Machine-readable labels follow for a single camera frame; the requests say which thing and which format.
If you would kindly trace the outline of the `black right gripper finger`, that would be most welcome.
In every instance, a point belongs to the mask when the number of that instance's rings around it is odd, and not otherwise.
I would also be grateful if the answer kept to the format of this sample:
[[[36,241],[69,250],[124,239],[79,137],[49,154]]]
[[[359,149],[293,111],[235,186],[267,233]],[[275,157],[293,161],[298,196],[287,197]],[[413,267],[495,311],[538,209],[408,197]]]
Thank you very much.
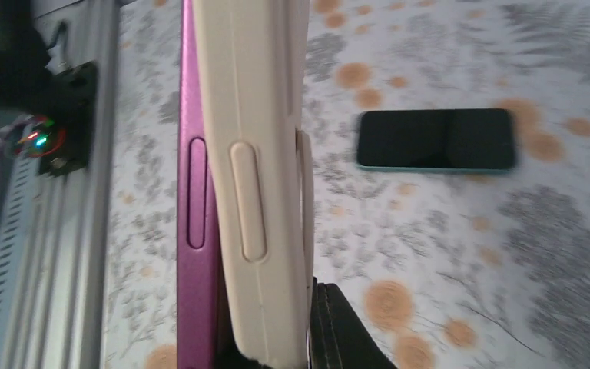
[[[395,369],[379,349],[336,284],[313,281],[310,313],[310,367],[314,369]]]

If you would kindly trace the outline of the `black bare phone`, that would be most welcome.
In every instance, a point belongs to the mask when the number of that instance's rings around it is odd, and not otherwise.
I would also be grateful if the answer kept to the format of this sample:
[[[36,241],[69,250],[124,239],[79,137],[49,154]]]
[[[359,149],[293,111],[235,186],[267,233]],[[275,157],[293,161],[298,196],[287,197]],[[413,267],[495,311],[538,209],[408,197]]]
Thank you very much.
[[[194,14],[183,3],[177,146],[177,364],[212,368],[218,351],[220,246],[201,109]]]

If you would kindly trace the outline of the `black phone from case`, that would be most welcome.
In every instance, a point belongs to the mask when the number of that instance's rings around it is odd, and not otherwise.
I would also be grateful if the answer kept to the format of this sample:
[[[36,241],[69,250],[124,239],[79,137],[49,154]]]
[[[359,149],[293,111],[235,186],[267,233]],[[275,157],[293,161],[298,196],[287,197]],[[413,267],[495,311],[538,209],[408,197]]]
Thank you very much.
[[[374,171],[511,171],[517,165],[514,121],[502,108],[365,111],[356,163]]]

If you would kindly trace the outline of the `beige phone case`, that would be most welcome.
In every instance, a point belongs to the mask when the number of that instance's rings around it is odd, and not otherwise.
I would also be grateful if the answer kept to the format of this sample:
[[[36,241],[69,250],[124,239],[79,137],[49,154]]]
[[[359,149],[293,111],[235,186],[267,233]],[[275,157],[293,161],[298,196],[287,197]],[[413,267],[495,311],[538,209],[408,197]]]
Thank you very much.
[[[313,186],[301,128],[309,4],[192,4],[205,140],[239,352],[308,364]]]

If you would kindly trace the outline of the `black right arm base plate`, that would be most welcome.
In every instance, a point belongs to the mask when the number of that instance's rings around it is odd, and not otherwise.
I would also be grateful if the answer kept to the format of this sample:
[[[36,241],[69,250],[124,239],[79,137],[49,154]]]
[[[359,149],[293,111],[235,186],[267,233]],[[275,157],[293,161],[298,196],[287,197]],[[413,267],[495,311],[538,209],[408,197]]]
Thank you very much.
[[[54,124],[48,127],[56,142],[41,156],[38,174],[59,177],[89,165],[98,66],[92,61],[86,62],[57,74],[52,82],[60,88],[51,98]]]

